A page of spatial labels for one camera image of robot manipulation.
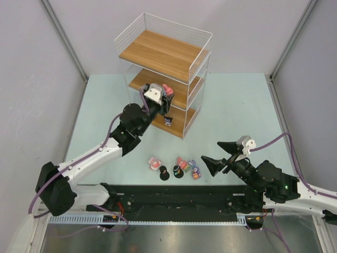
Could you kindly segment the pink bunny blue bow figurine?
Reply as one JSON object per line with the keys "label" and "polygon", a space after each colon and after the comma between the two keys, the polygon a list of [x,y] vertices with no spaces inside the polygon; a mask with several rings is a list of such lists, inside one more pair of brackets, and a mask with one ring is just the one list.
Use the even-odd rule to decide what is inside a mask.
{"label": "pink bunny blue bow figurine", "polygon": [[167,98],[174,95],[173,89],[169,87],[167,84],[163,84],[162,87],[164,88],[164,93]]}

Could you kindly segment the pink bunny flower crown figurine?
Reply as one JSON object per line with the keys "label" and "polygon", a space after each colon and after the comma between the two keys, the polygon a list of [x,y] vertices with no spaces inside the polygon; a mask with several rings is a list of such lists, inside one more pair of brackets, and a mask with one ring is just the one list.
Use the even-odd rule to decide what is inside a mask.
{"label": "pink bunny flower crown figurine", "polygon": [[184,172],[188,172],[190,169],[190,165],[188,164],[187,161],[183,160],[182,158],[178,157],[177,158],[177,165],[180,167],[181,170]]}

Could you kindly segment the white pink round figurine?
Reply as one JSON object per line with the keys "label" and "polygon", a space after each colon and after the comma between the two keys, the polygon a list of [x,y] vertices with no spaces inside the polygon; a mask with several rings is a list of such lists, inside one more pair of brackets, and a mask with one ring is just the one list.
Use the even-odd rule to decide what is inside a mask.
{"label": "white pink round figurine", "polygon": [[150,169],[154,170],[154,171],[157,171],[160,166],[162,165],[162,162],[161,160],[155,158],[155,157],[151,157],[149,160],[148,160],[148,163],[150,165]]}

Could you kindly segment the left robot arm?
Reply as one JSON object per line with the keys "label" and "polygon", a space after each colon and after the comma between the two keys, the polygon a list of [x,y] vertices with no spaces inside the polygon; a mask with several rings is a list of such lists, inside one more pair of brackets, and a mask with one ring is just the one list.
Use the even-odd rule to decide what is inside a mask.
{"label": "left robot arm", "polygon": [[115,117],[120,123],[115,129],[109,128],[103,143],[71,161],[43,165],[28,212],[32,213],[37,199],[42,200],[53,216],[60,216],[74,206],[113,207],[117,200],[113,187],[107,183],[84,186],[79,182],[105,163],[131,152],[156,116],[169,112],[173,97],[172,91],[158,98],[151,97],[149,92],[141,93],[143,107],[128,104]]}

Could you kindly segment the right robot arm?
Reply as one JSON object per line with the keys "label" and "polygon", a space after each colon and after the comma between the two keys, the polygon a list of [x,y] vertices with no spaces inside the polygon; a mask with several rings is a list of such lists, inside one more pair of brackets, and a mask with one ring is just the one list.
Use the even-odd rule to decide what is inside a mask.
{"label": "right robot arm", "polygon": [[307,212],[336,225],[336,193],[305,185],[303,180],[284,173],[267,160],[254,167],[248,156],[256,149],[256,143],[249,136],[235,142],[218,142],[218,146],[231,156],[215,160],[203,155],[201,159],[210,174],[214,177],[220,172],[233,172],[246,184],[241,197],[226,199],[228,210],[241,213],[263,209]]}

